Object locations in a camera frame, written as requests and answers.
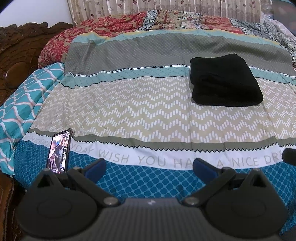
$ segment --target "phone screen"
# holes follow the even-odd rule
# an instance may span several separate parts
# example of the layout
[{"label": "phone screen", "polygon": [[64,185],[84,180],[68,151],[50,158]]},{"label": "phone screen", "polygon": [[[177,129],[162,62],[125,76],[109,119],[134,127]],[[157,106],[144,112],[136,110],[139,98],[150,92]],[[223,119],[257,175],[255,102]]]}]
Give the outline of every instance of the phone screen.
[{"label": "phone screen", "polygon": [[53,173],[65,171],[70,132],[71,130],[66,130],[52,137],[46,168],[51,169]]}]

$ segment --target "curtain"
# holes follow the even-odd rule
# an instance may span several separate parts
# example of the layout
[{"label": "curtain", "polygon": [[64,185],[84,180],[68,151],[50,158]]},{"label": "curtain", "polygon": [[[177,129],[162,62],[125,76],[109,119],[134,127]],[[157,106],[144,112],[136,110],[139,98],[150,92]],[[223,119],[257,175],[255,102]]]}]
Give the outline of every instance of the curtain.
[{"label": "curtain", "polygon": [[73,22],[148,10],[180,10],[219,16],[219,0],[68,0]]},{"label": "curtain", "polygon": [[261,0],[221,0],[221,17],[259,23],[260,15]]}]

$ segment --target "wooden bed frame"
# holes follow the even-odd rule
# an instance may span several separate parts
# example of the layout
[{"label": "wooden bed frame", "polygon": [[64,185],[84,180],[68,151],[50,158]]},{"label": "wooden bed frame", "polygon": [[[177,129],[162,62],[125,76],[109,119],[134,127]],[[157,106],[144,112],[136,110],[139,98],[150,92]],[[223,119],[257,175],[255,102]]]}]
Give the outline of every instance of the wooden bed frame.
[{"label": "wooden bed frame", "polygon": [[[46,43],[69,23],[26,23],[0,27],[0,106],[37,69],[38,57]],[[0,240],[17,241],[23,237],[16,222],[16,207],[25,190],[10,176],[0,172]]]}]

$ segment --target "folded cloth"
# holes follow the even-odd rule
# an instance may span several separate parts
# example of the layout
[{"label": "folded cloth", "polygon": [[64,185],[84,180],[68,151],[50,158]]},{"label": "folded cloth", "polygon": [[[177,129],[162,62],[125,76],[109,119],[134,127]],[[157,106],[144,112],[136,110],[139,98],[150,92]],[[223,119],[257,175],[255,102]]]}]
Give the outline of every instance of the folded cloth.
[{"label": "folded cloth", "polygon": [[192,58],[190,64],[192,98],[197,104],[250,106],[263,101],[257,80],[237,54]]}]

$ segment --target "bed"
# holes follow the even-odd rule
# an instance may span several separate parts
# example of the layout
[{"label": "bed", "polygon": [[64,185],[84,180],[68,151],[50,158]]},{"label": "bed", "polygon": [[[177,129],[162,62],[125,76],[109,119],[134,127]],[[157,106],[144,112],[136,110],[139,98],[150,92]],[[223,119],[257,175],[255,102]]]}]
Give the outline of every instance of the bed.
[{"label": "bed", "polygon": [[[69,168],[105,158],[107,173],[97,185],[121,200],[183,198],[203,186],[192,171],[194,158],[201,157],[238,172],[261,168],[289,208],[282,231],[295,225],[296,169],[281,160],[285,147],[296,148],[293,39],[268,20],[249,23],[177,10],[108,16],[64,29],[37,47],[40,69],[33,72],[35,59],[35,67],[10,91],[17,88],[14,96],[22,96],[29,90],[29,96],[2,106],[10,119],[19,120],[13,111],[19,104],[25,120],[5,123],[14,131],[13,140],[0,143],[1,168],[14,179],[3,177],[28,188],[45,167],[36,160],[46,160],[51,136],[72,128]],[[234,49],[257,78],[263,104],[197,106],[188,82],[190,57]],[[236,123],[238,117],[244,121]]]}]

